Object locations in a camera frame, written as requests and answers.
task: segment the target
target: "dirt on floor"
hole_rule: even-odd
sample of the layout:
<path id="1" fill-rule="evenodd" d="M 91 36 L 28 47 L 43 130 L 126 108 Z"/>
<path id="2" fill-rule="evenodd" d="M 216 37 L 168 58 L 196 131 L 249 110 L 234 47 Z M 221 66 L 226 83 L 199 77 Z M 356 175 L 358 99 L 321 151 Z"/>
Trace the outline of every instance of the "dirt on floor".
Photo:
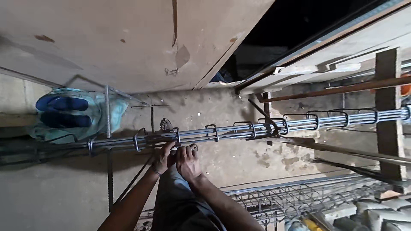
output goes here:
<path id="1" fill-rule="evenodd" d="M 288 95 L 310 90 L 309 85 L 295 85 L 278 94 Z M 180 131 L 200 129 L 209 124 L 230 126 L 236 121 L 257 122 L 262 118 L 247 101 L 252 95 L 237 96 L 231 89 L 160 92 L 139 95 L 154 109 L 155 130 L 162 118 L 168 118 Z M 346 107 L 369 107 L 369 92 L 346 94 Z M 150 108 L 132 103 L 126 110 L 115 137 L 133 136 L 145 127 L 151 130 Z M 341 95 L 295 99 L 272 104 L 274 117 L 285 113 L 341 108 Z M 291 115 L 289 119 L 302 119 Z M 300 131 L 288 136 L 312 137 L 335 146 L 376 151 L 376 135 L 342 130 Z M 270 185 L 306 178 L 346 174 L 339 168 L 310 164 L 308 159 L 321 157 L 355 166 L 372 166 L 376 162 L 344 154 L 313 151 L 283 143 L 268 146 L 264 141 L 221 140 L 199 143 L 199 159 L 206 176 L 222 190 Z M 114 196 L 129 184 L 148 155 L 119 152 L 113 157 Z M 79 157 L 57 160 L 19 170 L 0 170 L 0 229 L 21 230 L 96 230 L 108 215 L 106 158 Z M 145 209 L 154 207 L 156 187 Z"/>

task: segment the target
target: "rebar mesh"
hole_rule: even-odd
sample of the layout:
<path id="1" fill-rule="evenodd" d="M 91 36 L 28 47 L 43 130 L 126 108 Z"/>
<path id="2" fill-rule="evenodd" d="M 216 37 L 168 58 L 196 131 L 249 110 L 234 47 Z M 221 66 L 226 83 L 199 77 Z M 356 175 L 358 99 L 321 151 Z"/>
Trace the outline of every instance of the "rebar mesh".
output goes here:
<path id="1" fill-rule="evenodd" d="M 289 183 L 287 186 L 263 189 L 242 189 L 241 193 L 226 192 L 242 205 L 260 224 L 281 222 L 317 211 L 327 211 L 356 200 L 386 191 L 386 183 L 359 176 L 344 175 L 310 183 Z M 154 210 L 146 210 L 140 219 L 152 219 Z"/>

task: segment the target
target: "wire mesh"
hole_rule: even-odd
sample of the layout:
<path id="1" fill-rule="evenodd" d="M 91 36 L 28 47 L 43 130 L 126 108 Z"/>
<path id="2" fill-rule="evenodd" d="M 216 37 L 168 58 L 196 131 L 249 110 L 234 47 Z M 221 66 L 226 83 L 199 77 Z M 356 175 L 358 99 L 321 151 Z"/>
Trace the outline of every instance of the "wire mesh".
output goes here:
<path id="1" fill-rule="evenodd" d="M 384 191 L 388 184 L 370 178 L 332 181 L 321 184 L 300 184 L 233 194 L 231 198 L 241 204 L 260 223 L 281 222 L 305 213 L 337 208 L 376 192 Z"/>

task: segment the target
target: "orange object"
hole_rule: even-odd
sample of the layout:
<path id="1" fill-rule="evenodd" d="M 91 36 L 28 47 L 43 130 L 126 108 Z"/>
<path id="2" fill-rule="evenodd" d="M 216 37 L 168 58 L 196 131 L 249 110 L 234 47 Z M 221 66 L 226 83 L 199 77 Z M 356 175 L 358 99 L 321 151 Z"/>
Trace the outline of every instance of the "orange object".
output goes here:
<path id="1" fill-rule="evenodd" d="M 411 74 L 404 73 L 404 74 L 401 75 L 400 78 L 409 77 L 409 76 L 411 76 Z M 371 89 L 369 91 L 371 93 L 375 93 L 375 89 Z M 401 96 L 407 96 L 407 95 L 410 95 L 410 93 L 411 93 L 411 84 L 401 86 Z"/>

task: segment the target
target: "steel rod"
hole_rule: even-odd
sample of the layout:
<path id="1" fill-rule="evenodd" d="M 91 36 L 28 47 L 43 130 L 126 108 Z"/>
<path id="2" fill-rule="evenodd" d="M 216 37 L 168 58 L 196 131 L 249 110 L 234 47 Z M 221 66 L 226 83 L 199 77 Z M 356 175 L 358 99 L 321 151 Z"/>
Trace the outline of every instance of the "steel rod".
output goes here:
<path id="1" fill-rule="evenodd" d="M 393 86 L 407 85 L 410 83 L 411 83 L 411 76 L 408 76 L 404 78 L 384 79 L 384 80 L 373 81 L 373 82 L 368 82 L 368 83 L 359 83 L 359 84 L 352 85 L 352 86 L 331 88 L 331 89 L 325 89 L 325 90 L 309 92 L 309 93 L 280 96 L 280 97 L 275 97 L 271 99 L 262 99 L 262 97 L 260 97 L 259 101 L 260 103 L 268 103 L 268 102 L 282 101 L 282 100 L 287 100 L 287 99 L 301 99 L 301 98 L 309 98 L 309 97 L 315 97 L 315 96 L 357 92 L 357 91 L 370 90 L 370 89 L 389 88 Z"/>

